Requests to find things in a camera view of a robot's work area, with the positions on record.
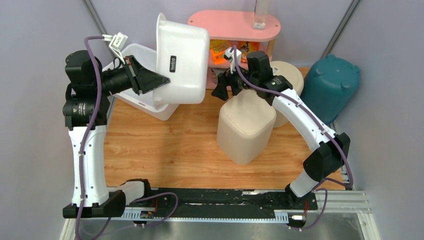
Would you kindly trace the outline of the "beige square waste bin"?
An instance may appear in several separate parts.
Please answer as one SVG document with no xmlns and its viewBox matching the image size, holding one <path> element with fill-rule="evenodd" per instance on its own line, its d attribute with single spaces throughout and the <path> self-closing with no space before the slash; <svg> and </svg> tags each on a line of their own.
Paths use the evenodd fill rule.
<svg viewBox="0 0 424 240">
<path fill-rule="evenodd" d="M 219 111 L 216 142 L 233 162 L 246 165 L 266 148 L 277 118 L 254 90 L 242 90 Z"/>
</svg>

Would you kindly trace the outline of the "white square plastic bin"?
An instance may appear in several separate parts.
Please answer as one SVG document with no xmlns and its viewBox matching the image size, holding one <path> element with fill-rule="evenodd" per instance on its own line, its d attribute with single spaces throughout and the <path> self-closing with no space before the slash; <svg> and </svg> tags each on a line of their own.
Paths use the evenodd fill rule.
<svg viewBox="0 0 424 240">
<path fill-rule="evenodd" d="M 136 60 L 145 68 L 151 71 L 156 70 L 157 51 L 138 43 L 131 43 L 122 50 L 124 56 L 133 55 Z M 168 120 L 178 104 L 156 104 L 153 103 L 153 93 L 136 94 L 132 89 L 122 91 L 113 95 L 130 106 L 147 113 L 148 115 L 161 121 Z"/>
</svg>

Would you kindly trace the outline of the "teal plastic bucket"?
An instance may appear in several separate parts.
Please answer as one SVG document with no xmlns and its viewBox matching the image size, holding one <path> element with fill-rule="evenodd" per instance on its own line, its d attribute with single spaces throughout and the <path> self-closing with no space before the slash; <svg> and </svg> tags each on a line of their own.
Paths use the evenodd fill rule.
<svg viewBox="0 0 424 240">
<path fill-rule="evenodd" d="M 360 81 L 359 66 L 329 54 L 309 69 L 300 98 L 324 124 L 329 125 L 357 91 Z"/>
</svg>

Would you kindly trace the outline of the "white perforated basket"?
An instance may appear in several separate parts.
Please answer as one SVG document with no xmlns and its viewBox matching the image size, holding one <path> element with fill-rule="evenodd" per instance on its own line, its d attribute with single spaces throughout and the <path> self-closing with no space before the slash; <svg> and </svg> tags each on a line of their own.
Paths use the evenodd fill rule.
<svg viewBox="0 0 424 240">
<path fill-rule="evenodd" d="M 209 32 L 201 27 L 167 20 L 156 22 L 156 73 L 170 82 L 153 90 L 153 103 L 200 104 L 206 94 Z"/>
</svg>

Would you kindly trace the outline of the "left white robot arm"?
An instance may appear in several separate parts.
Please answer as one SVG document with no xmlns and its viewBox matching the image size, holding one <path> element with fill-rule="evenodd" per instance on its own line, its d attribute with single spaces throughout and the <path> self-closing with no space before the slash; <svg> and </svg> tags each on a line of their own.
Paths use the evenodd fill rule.
<svg viewBox="0 0 424 240">
<path fill-rule="evenodd" d="M 72 143 L 74 190 L 71 203 L 62 210 L 66 219 L 120 217 L 135 201 L 147 207 L 153 193 L 146 179 L 128 180 L 109 190 L 104 171 L 109 96 L 133 90 L 145 94 L 170 83 L 170 79 L 142 66 L 128 55 L 117 68 L 102 71 L 100 61 L 87 50 L 65 59 L 70 82 L 62 109 Z"/>
</svg>

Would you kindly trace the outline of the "beige round bucket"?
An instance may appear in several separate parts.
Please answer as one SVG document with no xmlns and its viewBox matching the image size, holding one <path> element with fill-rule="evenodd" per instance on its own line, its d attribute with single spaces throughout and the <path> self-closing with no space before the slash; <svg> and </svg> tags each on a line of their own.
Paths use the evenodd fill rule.
<svg viewBox="0 0 424 240">
<path fill-rule="evenodd" d="M 285 61 L 271 61 L 270 66 L 274 75 L 285 77 L 291 83 L 297 95 L 301 95 L 304 89 L 304 77 L 296 66 Z"/>
</svg>

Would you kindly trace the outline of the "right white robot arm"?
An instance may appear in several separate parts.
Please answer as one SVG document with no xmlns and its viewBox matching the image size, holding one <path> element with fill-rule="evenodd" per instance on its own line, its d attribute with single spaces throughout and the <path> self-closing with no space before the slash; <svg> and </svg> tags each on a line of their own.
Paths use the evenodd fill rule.
<svg viewBox="0 0 424 240">
<path fill-rule="evenodd" d="M 305 195 L 329 179 L 341 167 L 347 167 L 350 138 L 324 124 L 300 99 L 293 85 L 275 75 L 264 51 L 247 56 L 242 68 L 241 52 L 228 48 L 224 59 L 230 67 L 217 76 L 213 97 L 224 101 L 219 110 L 217 144 L 235 163 L 245 165 L 266 147 L 277 113 L 283 114 L 305 140 L 310 156 L 303 162 L 300 175 L 285 188 L 286 204 L 298 209 Z"/>
</svg>

